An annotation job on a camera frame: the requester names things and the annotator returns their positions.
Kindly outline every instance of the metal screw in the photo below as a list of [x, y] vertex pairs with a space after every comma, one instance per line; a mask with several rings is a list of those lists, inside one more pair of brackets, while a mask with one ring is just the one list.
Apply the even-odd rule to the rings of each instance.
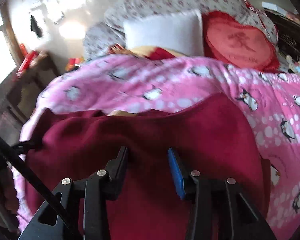
[[71, 182], [71, 179], [69, 179], [69, 178], [65, 178], [62, 180], [63, 185], [68, 185], [70, 182]]
[[196, 170], [191, 171], [191, 175], [194, 177], [198, 177], [198, 176], [200, 176], [200, 171], [196, 171]]
[[227, 182], [231, 185], [235, 184], [235, 179], [234, 178], [228, 178]]
[[100, 171], [97, 172], [97, 175], [100, 176], [100, 177], [102, 177], [106, 174], [107, 174], [107, 171], [105, 171], [105, 170], [100, 170]]

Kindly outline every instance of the heart-shaped cushion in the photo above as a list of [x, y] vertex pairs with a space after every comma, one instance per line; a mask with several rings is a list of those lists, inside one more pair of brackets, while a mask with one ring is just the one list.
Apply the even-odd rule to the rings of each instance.
[[205, 40], [213, 58], [239, 68], [279, 67], [274, 46], [258, 28], [241, 25], [222, 12], [212, 12], [205, 20]]

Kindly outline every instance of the blue gripper pad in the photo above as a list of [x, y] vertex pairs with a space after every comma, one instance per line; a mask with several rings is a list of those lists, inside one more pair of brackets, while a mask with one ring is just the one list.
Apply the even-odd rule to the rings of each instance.
[[169, 148], [168, 150], [168, 161], [169, 161], [169, 166], [170, 166], [174, 186], [176, 187], [176, 192], [178, 196], [183, 200], [186, 196], [183, 177], [178, 162], [176, 160], [176, 157], [171, 148]]

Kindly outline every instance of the dark red blanket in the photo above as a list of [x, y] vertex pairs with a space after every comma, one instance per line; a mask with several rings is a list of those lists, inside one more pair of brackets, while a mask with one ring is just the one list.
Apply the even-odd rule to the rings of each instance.
[[[43, 137], [43, 148], [29, 151], [26, 162], [50, 190], [63, 178], [83, 179], [104, 168], [121, 146], [130, 149], [122, 193], [117, 201], [107, 202], [113, 240], [184, 239], [190, 207], [175, 192], [169, 147], [203, 176], [235, 178], [266, 211], [254, 135], [240, 109], [223, 94], [176, 114], [151, 110], [119, 117], [46, 110], [33, 133], [36, 137]], [[26, 199], [32, 212], [42, 203], [28, 183]]]

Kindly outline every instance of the white pillow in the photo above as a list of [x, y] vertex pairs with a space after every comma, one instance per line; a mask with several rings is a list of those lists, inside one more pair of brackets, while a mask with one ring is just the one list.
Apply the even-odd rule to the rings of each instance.
[[202, 16], [198, 9], [126, 20], [123, 27], [126, 49], [156, 46], [186, 56], [203, 56]]

